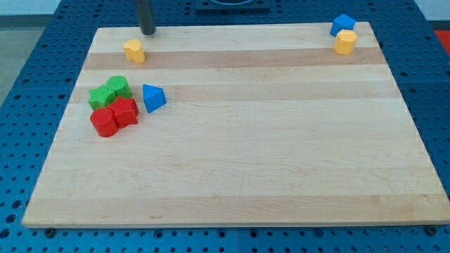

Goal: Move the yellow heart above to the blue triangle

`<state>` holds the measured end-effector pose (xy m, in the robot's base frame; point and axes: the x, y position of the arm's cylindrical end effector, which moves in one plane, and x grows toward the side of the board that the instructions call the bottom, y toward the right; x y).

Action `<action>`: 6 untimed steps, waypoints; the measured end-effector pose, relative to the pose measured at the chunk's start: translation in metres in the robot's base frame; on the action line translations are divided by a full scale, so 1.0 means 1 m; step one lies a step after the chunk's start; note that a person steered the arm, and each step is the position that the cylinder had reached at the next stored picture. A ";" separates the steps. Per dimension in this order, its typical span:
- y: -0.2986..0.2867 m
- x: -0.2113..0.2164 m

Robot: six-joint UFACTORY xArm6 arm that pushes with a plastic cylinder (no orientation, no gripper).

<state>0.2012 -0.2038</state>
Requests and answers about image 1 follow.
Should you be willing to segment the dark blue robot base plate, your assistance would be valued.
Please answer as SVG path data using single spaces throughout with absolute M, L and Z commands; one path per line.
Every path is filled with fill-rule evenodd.
M 267 11 L 272 0 L 195 0 L 199 11 Z

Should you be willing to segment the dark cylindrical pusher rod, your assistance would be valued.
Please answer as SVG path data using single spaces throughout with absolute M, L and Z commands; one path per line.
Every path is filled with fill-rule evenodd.
M 156 25 L 151 0 L 135 0 L 135 9 L 141 33 L 144 35 L 155 34 Z

